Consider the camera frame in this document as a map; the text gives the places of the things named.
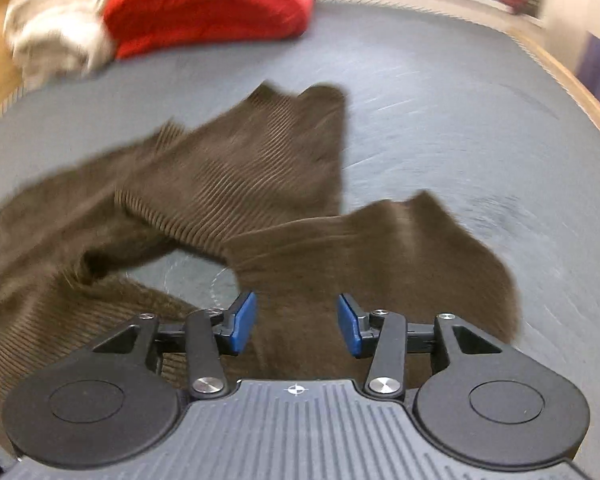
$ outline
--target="white cloth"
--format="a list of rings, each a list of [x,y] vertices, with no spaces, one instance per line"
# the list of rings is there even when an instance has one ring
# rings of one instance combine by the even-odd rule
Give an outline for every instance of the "white cloth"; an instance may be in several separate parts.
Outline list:
[[[109,62],[115,47],[100,17],[106,0],[11,0],[4,38],[36,88],[58,75],[85,76]]]

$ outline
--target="red fabric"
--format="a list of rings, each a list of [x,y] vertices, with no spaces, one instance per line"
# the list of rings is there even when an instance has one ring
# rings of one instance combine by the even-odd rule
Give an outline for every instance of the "red fabric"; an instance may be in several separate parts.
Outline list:
[[[187,43],[302,34],[313,0],[109,0],[104,21],[118,59]]]

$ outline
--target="gray tabletop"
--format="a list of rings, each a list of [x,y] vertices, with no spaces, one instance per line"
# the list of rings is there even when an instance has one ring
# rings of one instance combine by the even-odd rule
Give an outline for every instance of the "gray tabletop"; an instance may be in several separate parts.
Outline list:
[[[0,199],[23,182],[212,118],[263,80],[348,93],[344,211],[430,189],[509,266],[517,346],[592,408],[576,461],[600,479],[600,133],[507,36],[444,16],[320,4],[299,41],[182,48],[27,95],[0,121]],[[173,253],[131,270],[199,306],[226,306],[222,266]]]

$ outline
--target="metal screw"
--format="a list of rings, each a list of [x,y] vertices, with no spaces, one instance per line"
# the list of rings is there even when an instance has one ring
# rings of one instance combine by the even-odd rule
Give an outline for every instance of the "metal screw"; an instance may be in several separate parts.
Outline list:
[[[376,377],[369,381],[369,389],[376,394],[394,394],[402,385],[391,377]]]
[[[193,389],[199,394],[216,394],[224,388],[224,383],[217,377],[200,377],[193,381]]]

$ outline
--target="gray gripper base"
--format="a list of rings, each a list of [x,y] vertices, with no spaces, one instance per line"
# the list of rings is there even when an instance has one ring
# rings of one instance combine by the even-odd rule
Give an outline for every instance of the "gray gripper base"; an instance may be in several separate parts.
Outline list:
[[[243,381],[224,399],[190,405],[161,444],[97,470],[25,458],[3,480],[571,480],[564,462],[493,472],[433,447],[403,407],[367,399],[350,381]]]

